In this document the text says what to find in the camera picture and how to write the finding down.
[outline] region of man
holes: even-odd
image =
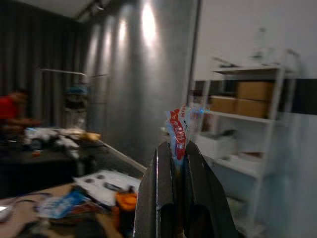
[[[0,97],[0,130],[21,132],[25,127],[36,126],[39,121],[20,118],[20,106],[27,100],[26,90],[17,89],[8,96]]]

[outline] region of ceiling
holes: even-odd
[[[16,0],[59,15],[74,18],[92,0]]]

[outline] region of red shirt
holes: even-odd
[[[0,119],[14,119],[19,115],[19,108],[10,96],[0,97]]]

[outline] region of white wall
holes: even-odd
[[[281,52],[301,54],[309,77],[317,76],[317,1],[315,0],[203,0],[195,80],[211,78],[212,57],[249,65],[255,33],[266,28],[266,43]]]
[[[317,78],[317,1],[315,0],[203,0],[198,36],[195,80],[211,79],[212,57],[238,65],[250,65],[255,33],[266,28],[268,47],[276,49],[276,60],[291,48],[301,54],[305,78]],[[273,233],[285,238],[317,237],[317,116],[292,114],[285,129],[285,171],[271,184],[269,215]],[[228,171],[217,170],[225,187]],[[241,188],[248,194],[245,184]]]

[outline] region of white box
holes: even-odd
[[[196,144],[202,155],[212,159],[223,159],[236,153],[236,139],[234,136],[214,137],[209,132],[196,137]]]

